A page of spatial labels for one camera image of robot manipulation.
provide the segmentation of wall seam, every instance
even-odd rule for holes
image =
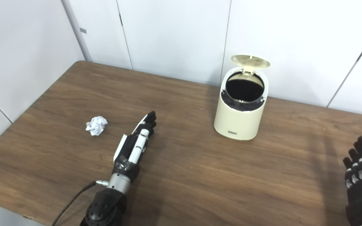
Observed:
[[[336,90],[335,94],[332,96],[331,100],[329,101],[329,103],[327,104],[327,108],[329,108],[330,104],[332,103],[333,99],[336,97],[337,93],[339,92],[339,90],[342,88],[343,84],[345,83],[345,81],[347,80],[347,78],[349,77],[349,75],[352,73],[352,70],[356,67],[359,59],[361,59],[362,57],[362,51],[359,54],[356,62],[353,64],[353,66],[350,68],[349,72],[347,73],[346,77],[343,79],[342,83],[340,84],[340,86],[338,87],[338,89]]]

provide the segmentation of trash can opening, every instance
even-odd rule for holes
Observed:
[[[259,99],[264,90],[263,81],[257,74],[246,76],[236,73],[226,82],[226,91],[229,96],[240,102],[253,102]]]

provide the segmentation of white paper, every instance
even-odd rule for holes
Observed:
[[[103,132],[104,125],[106,124],[108,124],[108,122],[102,116],[94,117],[90,122],[86,123],[86,131],[90,131],[92,136],[98,136]]]

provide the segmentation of black cable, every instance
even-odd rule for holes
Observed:
[[[55,224],[57,223],[57,221],[59,220],[59,218],[61,217],[61,215],[65,212],[66,209],[68,209],[68,207],[75,201],[75,199],[80,196],[84,191],[86,191],[87,189],[91,188],[92,186],[95,186],[96,182],[93,181],[92,183],[89,183],[86,187],[82,188],[82,190],[80,190],[69,202],[68,204],[61,210],[61,212],[59,212],[58,216],[55,218],[54,222],[52,223],[51,226],[55,226]]]

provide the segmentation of trash can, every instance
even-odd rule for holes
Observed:
[[[231,60],[240,67],[223,78],[214,128],[231,139],[251,140],[258,133],[269,87],[259,69],[270,63],[252,55],[235,55]]]

